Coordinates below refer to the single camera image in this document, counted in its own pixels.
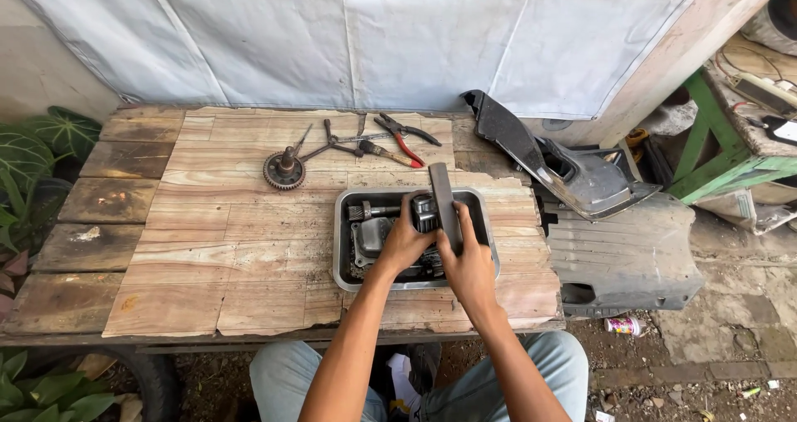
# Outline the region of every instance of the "person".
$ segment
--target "person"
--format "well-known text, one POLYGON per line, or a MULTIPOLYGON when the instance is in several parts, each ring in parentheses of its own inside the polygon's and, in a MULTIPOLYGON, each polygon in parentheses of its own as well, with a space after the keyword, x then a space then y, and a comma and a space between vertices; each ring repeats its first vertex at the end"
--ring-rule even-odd
POLYGON ((518 340, 496 299, 490 248, 476 240, 468 207, 453 204, 464 240, 457 257, 442 230, 418 233, 413 228, 409 202, 421 193, 426 191, 404 196, 379 259, 323 358, 300 341, 273 343, 257 353, 249 375, 262 421, 388 421, 383 397, 368 386, 379 323, 393 280, 434 242, 449 285, 489 357, 453 384, 418 396, 405 420, 584 420, 589 371, 579 342, 563 331, 518 340))

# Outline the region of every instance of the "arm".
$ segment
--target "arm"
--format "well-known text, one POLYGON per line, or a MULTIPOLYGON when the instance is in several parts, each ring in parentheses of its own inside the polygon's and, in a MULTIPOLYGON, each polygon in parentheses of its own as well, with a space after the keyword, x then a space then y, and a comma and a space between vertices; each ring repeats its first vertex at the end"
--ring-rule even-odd
POLYGON ((434 232, 418 233, 411 222, 410 200, 426 192, 416 191, 402 199, 401 217, 315 371, 300 422, 360 419, 387 294, 396 276, 415 263, 437 237, 434 232))
POLYGON ((459 212, 464 248, 460 257, 454 255, 445 233, 438 230, 443 269, 493 360, 509 418, 514 422, 571 422, 498 304, 492 253, 476 240, 468 207, 462 203, 454 203, 454 207, 459 212))

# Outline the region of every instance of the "metal tray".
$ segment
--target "metal tray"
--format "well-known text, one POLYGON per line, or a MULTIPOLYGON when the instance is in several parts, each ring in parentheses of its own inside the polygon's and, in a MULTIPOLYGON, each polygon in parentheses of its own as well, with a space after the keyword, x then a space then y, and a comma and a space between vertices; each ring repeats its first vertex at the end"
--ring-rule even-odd
MULTIPOLYGON (((332 241, 332 276, 338 286, 346 291, 357 291, 363 284, 362 279, 352 275, 352 223, 348 220, 345 209, 348 206, 359 205, 364 200, 370 201, 373 206, 396 206, 401 203, 404 194, 416 191, 418 188, 353 188, 346 190, 335 201, 335 228, 332 241)), ((493 230, 487 217, 487 207, 484 198, 478 191, 467 186, 452 188, 453 198, 465 203, 470 209, 473 220, 473 230, 476 240, 483 245, 489 245, 493 252, 493 262, 496 266, 496 277, 501 271, 501 262, 498 260, 496 244, 493 240, 493 230)), ((445 279, 418 280, 416 277, 407 277, 403 273, 396 277, 391 290, 415 290, 419 288, 441 288, 448 286, 445 279)))

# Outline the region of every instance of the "hand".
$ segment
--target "hand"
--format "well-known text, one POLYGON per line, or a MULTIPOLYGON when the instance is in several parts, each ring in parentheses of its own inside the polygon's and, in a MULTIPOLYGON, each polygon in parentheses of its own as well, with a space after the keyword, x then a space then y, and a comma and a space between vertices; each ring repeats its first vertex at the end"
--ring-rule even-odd
POLYGON ((429 193, 428 190, 418 190, 405 194, 401 200, 401 216, 393 223, 391 233, 382 248, 382 254, 374 264, 374 268, 388 271, 393 278, 405 269, 412 266, 421 257, 424 250, 434 243, 437 234, 434 232, 420 233, 412 225, 410 214, 410 201, 420 194, 429 193))
POLYGON ((454 202, 462 228, 462 255, 457 257, 443 229, 438 229, 438 250, 445 278, 474 325, 501 309, 496 299, 495 263, 489 246, 480 245, 468 206, 454 202))

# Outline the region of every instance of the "plastic bottle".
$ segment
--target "plastic bottle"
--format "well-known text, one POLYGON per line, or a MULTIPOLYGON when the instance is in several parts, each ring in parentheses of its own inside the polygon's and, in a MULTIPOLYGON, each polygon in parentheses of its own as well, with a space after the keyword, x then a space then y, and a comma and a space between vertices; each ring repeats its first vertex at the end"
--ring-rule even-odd
POLYGON ((639 336, 646 326, 644 321, 640 321, 634 316, 607 317, 603 320, 607 332, 616 334, 630 334, 639 336))

